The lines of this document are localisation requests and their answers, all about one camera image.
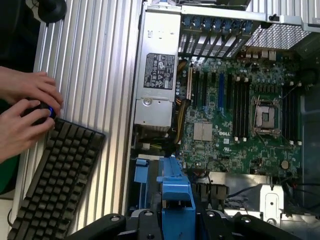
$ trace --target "ribbed metal surface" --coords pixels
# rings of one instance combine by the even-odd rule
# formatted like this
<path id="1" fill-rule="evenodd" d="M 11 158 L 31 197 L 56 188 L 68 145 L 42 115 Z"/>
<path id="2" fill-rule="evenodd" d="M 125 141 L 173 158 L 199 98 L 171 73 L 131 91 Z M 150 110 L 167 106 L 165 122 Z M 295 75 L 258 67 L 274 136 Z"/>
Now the ribbed metal surface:
<path id="1" fill-rule="evenodd" d="M 300 16 L 304 23 L 312 24 L 320 18 L 320 0 L 251 0 L 247 12 Z"/>
<path id="2" fill-rule="evenodd" d="M 125 209 L 131 99 L 140 0 L 66 0 L 64 21 L 41 25 L 34 71 L 55 77 L 62 118 L 106 134 L 101 158 L 74 221 L 74 231 Z M 28 190 L 44 148 L 23 154 L 12 217 Z"/>

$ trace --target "green fabric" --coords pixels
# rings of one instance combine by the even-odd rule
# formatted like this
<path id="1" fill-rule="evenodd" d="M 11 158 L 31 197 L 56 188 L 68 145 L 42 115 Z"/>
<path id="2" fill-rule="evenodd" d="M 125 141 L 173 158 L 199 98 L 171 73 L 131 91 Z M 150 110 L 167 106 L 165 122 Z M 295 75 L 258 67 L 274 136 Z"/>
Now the green fabric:
<path id="1" fill-rule="evenodd" d="M 10 108 L 10 105 L 0 99 L 0 114 Z M 15 173 L 16 166 L 19 163 L 19 155 L 7 159 L 0 164 L 0 194 L 4 191 L 12 176 Z"/>

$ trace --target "chipset heatsink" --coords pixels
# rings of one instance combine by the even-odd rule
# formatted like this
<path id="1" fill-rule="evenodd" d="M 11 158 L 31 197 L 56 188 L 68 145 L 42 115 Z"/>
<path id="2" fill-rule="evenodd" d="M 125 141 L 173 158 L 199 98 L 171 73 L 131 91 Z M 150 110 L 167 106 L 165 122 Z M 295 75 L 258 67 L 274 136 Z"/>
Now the chipset heatsink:
<path id="1" fill-rule="evenodd" d="M 252 135 L 281 135 L 280 105 L 279 100 L 260 99 L 253 97 L 251 101 L 251 126 Z"/>
<path id="2" fill-rule="evenodd" d="M 212 141 L 213 125 L 209 122 L 195 122 L 193 129 L 193 140 Z"/>

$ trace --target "green motherboard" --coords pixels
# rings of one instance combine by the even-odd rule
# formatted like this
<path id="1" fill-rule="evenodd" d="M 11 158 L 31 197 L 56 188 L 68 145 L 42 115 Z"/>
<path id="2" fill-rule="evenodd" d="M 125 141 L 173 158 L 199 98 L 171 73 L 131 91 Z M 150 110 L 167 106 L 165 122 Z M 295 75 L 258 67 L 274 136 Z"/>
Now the green motherboard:
<path id="1" fill-rule="evenodd" d="M 192 71 L 191 105 L 179 149 L 183 167 L 298 177 L 298 69 L 295 61 L 262 58 L 198 59 L 188 65 L 177 77 L 176 93 L 178 101 L 186 98 Z"/>

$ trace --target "cpu socket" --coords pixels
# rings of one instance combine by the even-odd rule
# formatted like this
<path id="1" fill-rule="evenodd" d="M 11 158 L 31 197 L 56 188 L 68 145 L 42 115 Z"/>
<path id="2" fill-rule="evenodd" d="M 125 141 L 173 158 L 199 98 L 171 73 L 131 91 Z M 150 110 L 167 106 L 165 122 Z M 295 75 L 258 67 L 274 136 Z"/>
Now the cpu socket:
<path id="1" fill-rule="evenodd" d="M 265 100 L 253 97 L 251 101 L 252 135 L 281 135 L 279 100 Z"/>

